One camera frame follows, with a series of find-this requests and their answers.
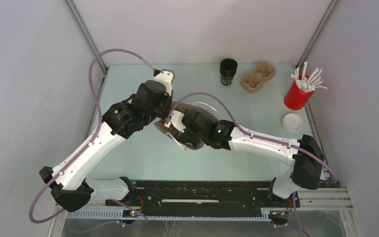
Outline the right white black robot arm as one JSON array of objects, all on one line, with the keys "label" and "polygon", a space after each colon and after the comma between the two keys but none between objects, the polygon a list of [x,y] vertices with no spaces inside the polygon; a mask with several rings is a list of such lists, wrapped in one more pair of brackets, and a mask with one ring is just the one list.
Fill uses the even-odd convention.
[{"label": "right white black robot arm", "polygon": [[272,158],[288,167],[275,177],[267,193],[273,206],[281,206],[292,193],[316,190],[321,182],[324,155],[316,140],[303,135],[301,139],[275,137],[237,127],[229,120],[218,120],[209,112],[174,110],[165,127],[175,131],[173,138],[186,148],[198,145],[213,149],[245,151]]}]

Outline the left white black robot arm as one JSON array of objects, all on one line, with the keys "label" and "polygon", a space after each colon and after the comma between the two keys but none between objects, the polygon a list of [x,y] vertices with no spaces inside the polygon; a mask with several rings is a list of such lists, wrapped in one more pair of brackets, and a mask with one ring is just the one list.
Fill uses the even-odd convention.
[{"label": "left white black robot arm", "polygon": [[74,212],[89,202],[119,200],[132,205],[135,187],[126,177],[87,179],[88,173],[113,148],[133,133],[141,131],[156,118],[165,118],[172,102],[172,87],[165,82],[148,80],[139,85],[135,94],[111,105],[101,124],[73,154],[55,167],[44,167],[39,174],[49,184],[58,205]]}]

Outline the light blue paper bag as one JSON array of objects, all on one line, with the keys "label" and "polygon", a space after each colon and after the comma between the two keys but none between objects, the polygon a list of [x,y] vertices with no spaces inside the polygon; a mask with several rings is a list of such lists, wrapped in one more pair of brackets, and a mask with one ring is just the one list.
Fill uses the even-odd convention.
[{"label": "light blue paper bag", "polygon": [[[173,106],[175,106],[175,105],[177,106],[174,110],[177,110],[177,111],[182,112],[182,113],[184,113],[184,111],[185,111],[186,109],[204,109],[204,110],[209,111],[209,112],[212,113],[213,115],[215,115],[215,113],[214,113],[213,111],[208,110],[208,109],[205,109],[205,108],[199,106],[199,105],[196,104],[196,103],[195,103],[195,104],[194,104],[194,103],[193,103],[193,104],[189,104],[189,103],[182,102],[182,103],[178,104],[176,101],[174,101],[174,102],[172,102],[172,105],[173,105]],[[178,130],[176,130],[176,129],[174,129],[174,128],[167,128],[167,127],[165,127],[165,126],[164,126],[165,122],[166,122],[166,119],[163,118],[163,119],[161,119],[161,120],[155,122],[155,123],[154,123],[154,126],[155,126],[156,129],[157,129],[158,131],[160,131],[162,134],[166,135],[167,137],[169,137],[170,139],[172,139],[172,140],[174,140],[176,143],[178,143],[179,146],[180,146],[182,149],[184,149],[184,150],[186,150],[186,149],[190,149],[190,150],[199,150],[199,149],[200,149],[200,148],[186,148],[183,144],[180,144],[180,143],[174,138],[174,135],[175,135],[176,132],[178,132]]]}]

